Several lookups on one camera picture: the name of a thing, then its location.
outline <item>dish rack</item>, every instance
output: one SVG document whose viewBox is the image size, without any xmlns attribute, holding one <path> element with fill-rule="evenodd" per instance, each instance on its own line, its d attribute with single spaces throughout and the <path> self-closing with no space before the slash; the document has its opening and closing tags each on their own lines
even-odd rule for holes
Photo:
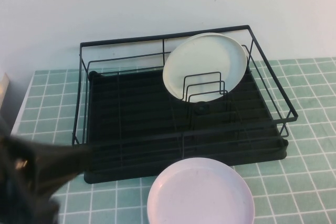
<svg viewBox="0 0 336 224">
<path fill-rule="evenodd" d="M 220 72 L 220 98 L 190 103 L 188 89 L 209 83 L 185 86 L 186 96 L 179 100 L 167 91 L 162 71 L 170 51 L 169 41 L 186 39 L 200 33 L 244 33 L 249 46 L 242 45 L 247 68 L 241 82 L 225 90 Z M 133 44 L 160 43 L 158 52 L 89 60 L 83 49 Z M 83 42 L 80 44 L 79 85 L 72 144 L 92 148 L 92 163 L 85 171 L 88 183 L 107 182 L 158 175 L 184 158 L 208 157 L 227 165 L 271 161 L 286 157 L 286 123 L 298 115 L 255 35 L 249 26 L 235 26 L 150 37 Z M 132 67 L 132 61 L 155 58 L 151 66 Z M 117 62 L 130 62 L 125 68 Z"/>
</svg>

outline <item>white plate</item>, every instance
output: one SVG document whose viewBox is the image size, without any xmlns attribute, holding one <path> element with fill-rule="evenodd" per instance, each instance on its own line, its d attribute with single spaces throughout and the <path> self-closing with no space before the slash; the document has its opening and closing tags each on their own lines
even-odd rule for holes
<svg viewBox="0 0 336 224">
<path fill-rule="evenodd" d="M 222 80 L 225 81 L 225 89 L 230 92 L 242 79 L 246 65 L 245 52 L 234 39 L 216 33 L 198 34 L 190 37 L 171 52 L 163 68 L 163 82 L 169 93 L 178 99 L 186 100 L 188 85 L 218 81 L 219 74 L 186 78 L 183 94 L 185 76 L 220 72 Z M 219 89 L 219 83 L 191 86 L 187 96 L 189 98 L 191 94 L 213 92 Z M 195 95 L 191 96 L 190 101 L 211 101 L 221 96 L 219 92 Z"/>
<path fill-rule="evenodd" d="M 150 224 L 252 224 L 254 202 L 245 181 L 229 166 L 189 158 L 156 178 L 147 213 Z"/>
</svg>

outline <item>countertop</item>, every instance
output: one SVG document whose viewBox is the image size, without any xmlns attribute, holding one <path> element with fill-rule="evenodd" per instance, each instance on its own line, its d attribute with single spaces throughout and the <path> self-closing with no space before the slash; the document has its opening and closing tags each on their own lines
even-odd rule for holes
<svg viewBox="0 0 336 224">
<path fill-rule="evenodd" d="M 233 167 L 254 196 L 255 224 L 336 223 L 336 58 L 270 64 L 299 118 L 289 123 L 285 159 Z M 282 109 L 284 101 L 266 67 L 261 62 L 257 66 Z M 12 133 L 71 144 L 77 84 L 77 70 L 36 71 Z M 147 224 L 146 201 L 154 180 L 89 185 L 80 175 L 55 193 L 61 203 L 60 223 Z"/>
</svg>

